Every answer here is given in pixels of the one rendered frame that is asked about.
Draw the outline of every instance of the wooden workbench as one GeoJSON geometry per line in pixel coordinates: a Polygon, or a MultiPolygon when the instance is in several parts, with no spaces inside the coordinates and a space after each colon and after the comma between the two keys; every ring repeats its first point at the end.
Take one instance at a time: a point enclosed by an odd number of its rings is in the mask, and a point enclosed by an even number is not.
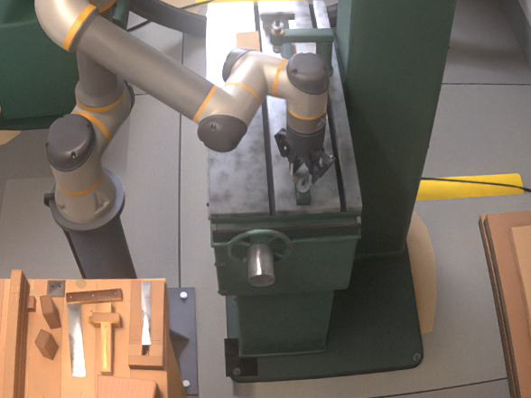
{"type": "Polygon", "coordinates": [[[98,312],[97,303],[82,303],[81,326],[85,357],[85,377],[72,377],[70,364],[69,323],[66,296],[69,292],[121,289],[122,301],[112,302],[120,314],[121,327],[114,329],[112,376],[153,380],[159,398],[181,398],[186,393],[169,336],[168,290],[165,279],[152,279],[152,343],[159,344],[163,354],[162,369],[131,369],[131,344],[135,343],[135,323],[131,322],[132,285],[134,280],[66,280],[64,296],[53,296],[61,327],[51,329],[42,314],[39,297],[48,293],[48,280],[25,280],[20,270],[13,270],[10,280],[0,280],[0,390],[4,398],[56,398],[83,396],[97,398],[98,377],[101,375],[100,328],[91,321],[98,312]],[[28,297],[36,297],[35,311],[28,311],[28,297]],[[50,332],[59,346],[50,360],[35,345],[41,329],[50,332]],[[158,329],[160,337],[155,338],[158,329]]]}

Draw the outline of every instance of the hammer head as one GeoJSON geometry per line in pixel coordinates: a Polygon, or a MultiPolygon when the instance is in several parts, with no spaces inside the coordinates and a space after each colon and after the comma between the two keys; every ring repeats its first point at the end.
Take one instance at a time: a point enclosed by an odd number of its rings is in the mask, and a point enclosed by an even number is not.
{"type": "Polygon", "coordinates": [[[122,319],[117,312],[93,312],[91,318],[92,324],[97,328],[101,327],[102,323],[110,324],[115,328],[122,327],[122,319]]]}

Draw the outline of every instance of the metal cylinder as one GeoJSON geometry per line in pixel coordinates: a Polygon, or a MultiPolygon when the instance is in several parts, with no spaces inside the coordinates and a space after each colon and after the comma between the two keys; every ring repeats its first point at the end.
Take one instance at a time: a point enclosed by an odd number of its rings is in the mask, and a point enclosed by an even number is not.
{"type": "Polygon", "coordinates": [[[260,288],[275,283],[275,262],[271,246],[256,244],[249,247],[247,270],[249,283],[252,286],[260,288]]]}

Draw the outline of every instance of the green column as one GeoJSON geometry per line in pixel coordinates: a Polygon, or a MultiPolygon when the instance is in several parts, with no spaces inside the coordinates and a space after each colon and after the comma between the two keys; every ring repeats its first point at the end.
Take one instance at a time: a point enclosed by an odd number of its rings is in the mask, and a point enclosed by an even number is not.
{"type": "Polygon", "coordinates": [[[456,0],[339,1],[340,70],[363,199],[357,255],[400,255],[456,0]]]}

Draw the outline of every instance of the dark gray joint cap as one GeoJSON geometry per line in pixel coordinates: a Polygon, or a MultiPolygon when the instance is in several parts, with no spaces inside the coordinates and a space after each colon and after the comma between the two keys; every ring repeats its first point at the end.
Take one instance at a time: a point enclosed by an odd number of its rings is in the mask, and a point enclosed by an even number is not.
{"type": "Polygon", "coordinates": [[[235,116],[207,116],[199,123],[197,136],[212,151],[230,152],[247,133],[247,125],[235,116]]]}
{"type": "Polygon", "coordinates": [[[286,67],[292,84],[309,95],[320,95],[328,90],[328,63],[315,53],[296,53],[286,67]]]}
{"type": "Polygon", "coordinates": [[[84,116],[67,114],[55,120],[46,134],[46,156],[59,171],[73,171],[89,158],[96,135],[84,116]]]}
{"type": "Polygon", "coordinates": [[[230,71],[232,71],[232,67],[234,67],[234,64],[237,60],[239,60],[243,55],[245,55],[247,52],[249,52],[250,49],[242,49],[242,48],[236,48],[230,51],[230,54],[227,55],[227,58],[225,59],[225,63],[223,64],[223,81],[227,81],[228,77],[230,77],[230,71]]]}

